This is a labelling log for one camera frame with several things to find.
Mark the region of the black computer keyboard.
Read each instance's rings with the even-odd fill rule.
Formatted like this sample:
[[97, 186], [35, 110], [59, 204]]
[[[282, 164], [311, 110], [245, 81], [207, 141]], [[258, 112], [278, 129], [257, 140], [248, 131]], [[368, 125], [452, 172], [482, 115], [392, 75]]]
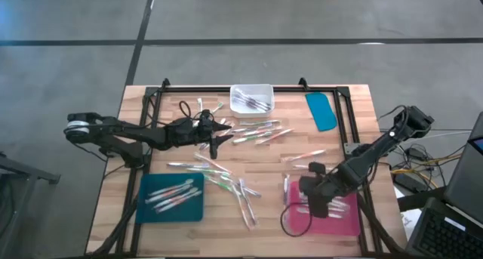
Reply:
[[483, 259], [483, 227], [431, 198], [408, 240], [406, 252], [435, 259]]

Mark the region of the pink plastic bin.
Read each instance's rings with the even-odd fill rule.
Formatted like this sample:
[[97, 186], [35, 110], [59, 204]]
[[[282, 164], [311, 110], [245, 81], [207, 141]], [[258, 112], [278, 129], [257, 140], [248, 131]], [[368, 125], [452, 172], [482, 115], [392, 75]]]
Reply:
[[297, 235], [307, 230], [306, 233], [308, 234], [331, 234], [338, 236], [358, 236], [360, 234], [356, 194], [335, 197], [349, 205], [349, 211], [338, 212], [343, 215], [343, 218], [337, 219], [331, 217], [310, 217], [310, 214], [298, 213], [296, 211], [297, 208], [309, 208], [307, 199], [299, 198], [299, 192], [298, 182], [291, 181], [287, 205], [294, 205], [287, 210], [283, 217], [289, 233]]

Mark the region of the black power strip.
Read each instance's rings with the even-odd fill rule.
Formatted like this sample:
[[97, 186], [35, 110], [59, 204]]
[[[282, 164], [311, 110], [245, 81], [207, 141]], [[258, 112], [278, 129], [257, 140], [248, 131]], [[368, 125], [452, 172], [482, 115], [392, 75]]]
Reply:
[[428, 186], [407, 174], [394, 174], [392, 181], [412, 193], [422, 193], [428, 190]]

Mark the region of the black computer monitor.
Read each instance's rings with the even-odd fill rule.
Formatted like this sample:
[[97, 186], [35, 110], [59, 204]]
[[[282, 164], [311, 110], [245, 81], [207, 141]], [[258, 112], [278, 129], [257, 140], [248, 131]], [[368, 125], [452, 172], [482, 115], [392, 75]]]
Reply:
[[445, 191], [456, 208], [483, 224], [483, 112], [480, 112]]

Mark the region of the grey metal stand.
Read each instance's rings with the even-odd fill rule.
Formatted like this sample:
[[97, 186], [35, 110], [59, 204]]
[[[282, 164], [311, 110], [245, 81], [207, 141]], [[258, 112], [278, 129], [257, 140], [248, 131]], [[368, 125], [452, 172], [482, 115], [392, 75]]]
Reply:
[[15, 174], [24, 178], [26, 181], [25, 189], [20, 196], [20, 201], [13, 207], [12, 218], [5, 227], [5, 230], [0, 233], [0, 239], [5, 237], [5, 243], [0, 248], [0, 259], [8, 259], [11, 249], [14, 246], [14, 240], [20, 230], [20, 225], [26, 216], [26, 210], [36, 182], [38, 180], [46, 180], [49, 184], [58, 184], [60, 175], [14, 161], [3, 153], [0, 153], [0, 170], [9, 171], [11, 175]]

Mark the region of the blue flat plastic lid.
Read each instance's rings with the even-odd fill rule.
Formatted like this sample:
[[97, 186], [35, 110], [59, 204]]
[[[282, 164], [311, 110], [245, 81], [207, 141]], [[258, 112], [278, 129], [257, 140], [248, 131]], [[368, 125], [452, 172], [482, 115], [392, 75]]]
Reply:
[[319, 92], [307, 94], [306, 102], [319, 131], [330, 131], [337, 126], [336, 116], [325, 94]]

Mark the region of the black aluminium rig frame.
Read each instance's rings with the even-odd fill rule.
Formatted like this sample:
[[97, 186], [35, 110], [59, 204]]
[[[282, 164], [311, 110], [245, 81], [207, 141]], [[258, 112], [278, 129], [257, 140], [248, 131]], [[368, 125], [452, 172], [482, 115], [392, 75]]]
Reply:
[[[253, 141], [236, 146], [224, 143], [219, 148], [217, 164], [229, 169], [236, 176], [248, 182], [250, 188], [262, 194], [259, 199], [251, 199], [259, 225], [248, 230], [242, 220], [237, 199], [233, 194], [214, 183], [205, 185], [204, 217], [199, 222], [156, 223], [136, 227], [132, 217], [125, 230], [124, 245], [121, 251], [128, 258], [135, 257], [228, 257], [260, 259], [264, 257], [357, 257], [362, 255], [360, 245], [367, 243], [368, 251], [376, 251], [375, 237], [367, 218], [361, 213], [359, 236], [336, 236], [329, 234], [306, 234], [293, 238], [283, 233], [279, 215], [282, 205], [282, 174], [292, 178], [302, 171], [289, 171], [289, 164], [280, 163], [280, 158], [307, 153], [312, 150], [327, 149], [321, 162], [328, 162], [328, 168], [343, 160], [343, 143], [356, 142], [350, 125], [355, 125], [361, 143], [371, 143], [380, 136], [373, 99], [368, 85], [309, 85], [309, 89], [322, 92], [322, 89], [341, 89], [350, 94], [340, 97], [340, 110], [346, 138], [340, 136], [340, 129], [318, 132], [312, 114], [306, 103], [302, 85], [275, 86], [274, 119], [294, 128], [292, 134], [275, 139], [268, 145], [254, 146]], [[215, 116], [230, 118], [228, 85], [167, 85], [162, 93], [160, 118], [172, 120], [182, 116], [177, 106], [185, 100], [196, 111], [196, 98], [202, 98], [204, 107], [223, 102], [223, 108]], [[389, 166], [384, 158], [378, 165], [377, 175], [369, 186], [377, 219], [386, 232], [401, 247], [407, 245], [397, 198], [395, 195]], [[102, 182], [91, 233], [86, 244], [86, 254], [98, 249], [119, 222], [128, 191], [128, 171], [119, 170]]]

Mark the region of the white plastic bin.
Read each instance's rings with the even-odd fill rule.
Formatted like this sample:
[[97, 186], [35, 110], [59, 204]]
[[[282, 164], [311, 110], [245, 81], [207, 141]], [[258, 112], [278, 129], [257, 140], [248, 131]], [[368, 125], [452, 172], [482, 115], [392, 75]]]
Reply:
[[[238, 93], [238, 90], [244, 91], [253, 98], [267, 102], [272, 106], [272, 109], [266, 113], [260, 113], [241, 105], [238, 101], [233, 100], [233, 96]], [[232, 85], [229, 91], [229, 107], [232, 114], [238, 119], [268, 118], [275, 109], [274, 87], [270, 84]]]

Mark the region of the white paper sheet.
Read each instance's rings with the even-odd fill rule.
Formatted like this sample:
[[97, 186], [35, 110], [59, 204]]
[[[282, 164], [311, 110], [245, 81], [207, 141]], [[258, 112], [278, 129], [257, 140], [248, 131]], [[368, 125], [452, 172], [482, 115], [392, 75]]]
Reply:
[[403, 226], [405, 229], [405, 235], [407, 239], [410, 239], [412, 232], [414, 231], [418, 220], [420, 219], [420, 215], [422, 211], [417, 209], [407, 210], [407, 211], [400, 211], [401, 219], [403, 222]]

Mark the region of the teal plastic bin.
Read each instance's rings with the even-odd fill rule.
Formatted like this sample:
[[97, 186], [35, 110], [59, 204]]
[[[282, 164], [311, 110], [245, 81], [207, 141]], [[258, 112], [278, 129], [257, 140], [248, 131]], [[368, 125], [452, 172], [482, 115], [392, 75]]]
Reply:
[[[153, 206], [164, 201], [165, 199], [153, 203], [146, 204], [145, 200], [153, 196], [148, 196], [156, 190], [165, 187], [171, 187], [184, 183], [188, 179], [193, 179], [192, 187], [182, 192], [185, 193], [197, 187], [202, 194], [185, 201], [181, 205], [177, 205], [167, 211], [156, 214], [159, 208]], [[201, 173], [178, 173], [178, 174], [147, 174], [142, 177], [140, 182], [139, 199], [137, 203], [136, 222], [139, 224], [146, 223], [169, 223], [169, 222], [195, 222], [203, 218], [204, 208], [204, 187], [205, 179]]]

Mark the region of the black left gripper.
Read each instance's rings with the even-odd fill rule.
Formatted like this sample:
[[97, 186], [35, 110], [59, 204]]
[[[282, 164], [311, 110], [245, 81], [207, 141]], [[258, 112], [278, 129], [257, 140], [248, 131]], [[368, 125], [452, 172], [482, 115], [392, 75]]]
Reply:
[[[225, 131], [231, 128], [216, 122], [213, 116], [203, 111], [197, 119], [184, 117], [168, 124], [168, 142], [175, 147], [209, 143], [215, 131]], [[216, 136], [217, 144], [222, 144], [233, 138], [232, 134]]]

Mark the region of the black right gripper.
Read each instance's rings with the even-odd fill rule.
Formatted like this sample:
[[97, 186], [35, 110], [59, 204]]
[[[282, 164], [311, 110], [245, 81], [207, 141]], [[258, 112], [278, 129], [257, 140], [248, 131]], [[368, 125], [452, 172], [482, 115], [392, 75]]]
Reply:
[[[347, 196], [353, 188], [339, 173], [318, 175], [317, 177], [302, 176], [300, 178], [300, 191], [307, 196], [327, 197], [329, 199], [336, 196]], [[308, 198], [309, 213], [313, 217], [326, 218], [328, 216], [328, 200], [321, 199], [320, 213], [318, 199]]]

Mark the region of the black power adapter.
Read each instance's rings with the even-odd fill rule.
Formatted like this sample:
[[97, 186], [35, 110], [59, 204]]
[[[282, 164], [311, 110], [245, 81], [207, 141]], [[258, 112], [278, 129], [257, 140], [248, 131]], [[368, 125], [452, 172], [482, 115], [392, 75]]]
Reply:
[[427, 154], [416, 148], [408, 148], [405, 150], [406, 155], [409, 159], [416, 159], [420, 161], [426, 161], [428, 159]]

